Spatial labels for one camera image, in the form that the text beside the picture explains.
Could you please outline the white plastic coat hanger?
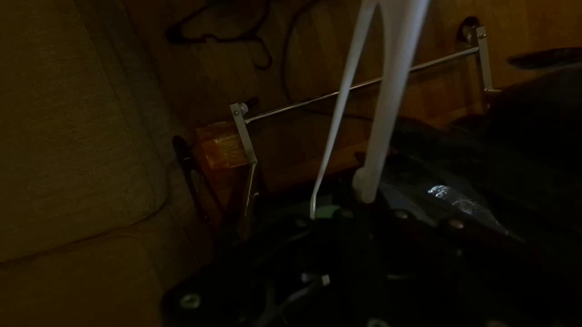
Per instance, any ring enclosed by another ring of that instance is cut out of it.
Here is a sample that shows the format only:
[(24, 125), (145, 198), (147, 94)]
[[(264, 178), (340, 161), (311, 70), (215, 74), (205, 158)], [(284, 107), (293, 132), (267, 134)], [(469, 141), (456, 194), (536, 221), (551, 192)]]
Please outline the white plastic coat hanger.
[(362, 203), (373, 203), (380, 185), (386, 154), (389, 150), (395, 121), (402, 105), (409, 70), (426, 21), (431, 0), (362, 0), (340, 80), (338, 98), (329, 125), (329, 134), (318, 174), (309, 198), (309, 218), (316, 218), (318, 190), (322, 187), (331, 154), (336, 143), (340, 123), (347, 107), (355, 72), (371, 29), (375, 12), (382, 21), (382, 76), (376, 98), (371, 134), (364, 165), (353, 176), (353, 190)]

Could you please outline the black hanger on floor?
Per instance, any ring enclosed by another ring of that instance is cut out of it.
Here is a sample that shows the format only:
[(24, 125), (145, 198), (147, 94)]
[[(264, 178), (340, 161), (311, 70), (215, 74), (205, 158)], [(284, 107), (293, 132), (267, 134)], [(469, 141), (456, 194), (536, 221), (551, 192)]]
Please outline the black hanger on floor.
[(165, 29), (165, 40), (173, 45), (249, 45), (258, 50), (253, 65), (267, 70), (273, 56), (260, 29), (271, 14), (271, 3), (273, 0), (204, 0)]

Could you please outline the olive green sofa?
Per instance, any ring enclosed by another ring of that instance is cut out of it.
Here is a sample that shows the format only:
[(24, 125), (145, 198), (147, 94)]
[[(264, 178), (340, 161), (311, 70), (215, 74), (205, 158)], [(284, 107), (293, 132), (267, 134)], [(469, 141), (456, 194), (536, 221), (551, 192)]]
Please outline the olive green sofa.
[(122, 0), (0, 0), (0, 327), (162, 327), (178, 130)]

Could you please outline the grey bathrobe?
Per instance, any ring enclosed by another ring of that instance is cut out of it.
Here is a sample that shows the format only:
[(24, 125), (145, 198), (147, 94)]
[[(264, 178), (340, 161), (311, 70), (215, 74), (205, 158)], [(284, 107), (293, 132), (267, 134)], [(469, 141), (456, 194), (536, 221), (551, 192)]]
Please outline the grey bathrobe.
[(491, 110), (442, 132), (396, 125), (373, 207), (440, 225), (469, 247), (455, 263), (484, 281), (582, 287), (582, 69), (511, 85)]

